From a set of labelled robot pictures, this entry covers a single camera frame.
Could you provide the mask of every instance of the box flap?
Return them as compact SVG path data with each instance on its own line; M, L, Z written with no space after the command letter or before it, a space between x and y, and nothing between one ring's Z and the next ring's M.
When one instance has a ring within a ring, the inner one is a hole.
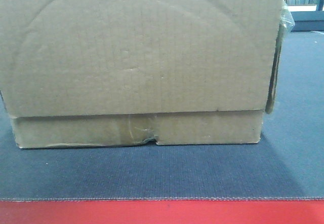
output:
M266 108L265 108L265 112L267 114L270 114L273 111L275 94L276 94L276 86L277 86L277 78L278 78L278 69L279 69L279 62L280 62L280 55L281 55L281 47L282 47L282 42L284 40L286 28L287 27L285 27L284 24L282 23L282 17L281 17L281 23L279 26L278 37L277 37L276 45L275 45L275 53L274 53L274 58L273 58L273 66L272 66L272 74L271 74L270 85L269 85L268 100L267 100L267 104L266 104Z
M15 117L264 109L281 0L1 0Z

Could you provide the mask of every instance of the plastic wrap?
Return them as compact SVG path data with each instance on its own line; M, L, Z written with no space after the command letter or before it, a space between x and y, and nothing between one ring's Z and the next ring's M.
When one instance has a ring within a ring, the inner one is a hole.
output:
M288 5L284 0L282 1L280 23L285 28L286 33L291 32L295 26L295 21L292 16L292 13L289 11Z

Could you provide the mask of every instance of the gray mat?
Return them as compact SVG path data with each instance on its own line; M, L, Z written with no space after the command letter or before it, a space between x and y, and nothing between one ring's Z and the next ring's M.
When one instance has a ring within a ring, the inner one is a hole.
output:
M324 35L289 34L256 145L20 150L0 106L0 199L324 198Z

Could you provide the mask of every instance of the cardboard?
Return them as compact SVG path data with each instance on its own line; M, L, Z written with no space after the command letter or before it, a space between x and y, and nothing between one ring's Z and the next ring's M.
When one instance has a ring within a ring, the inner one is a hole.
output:
M247 132L254 128L260 135L281 4L0 0L0 90L17 142L21 147L138 144L148 136L130 140L120 124L135 115L144 115L140 126L148 115L166 115L151 129L154 137L166 139L161 144L256 142ZM250 115L249 129L234 111ZM223 114L231 123L219 117ZM204 122L211 124L202 127ZM231 131L234 122L231 134L216 129ZM109 130L100 130L101 124ZM62 125L80 137L70 138L59 130ZM210 139L192 134L192 127L209 128L201 136ZM93 133L81 137L82 128Z

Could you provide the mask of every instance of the box bottom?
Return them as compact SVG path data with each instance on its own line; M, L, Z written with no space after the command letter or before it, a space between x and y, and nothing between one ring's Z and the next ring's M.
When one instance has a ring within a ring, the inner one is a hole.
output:
M257 143L262 110L12 119L20 148Z

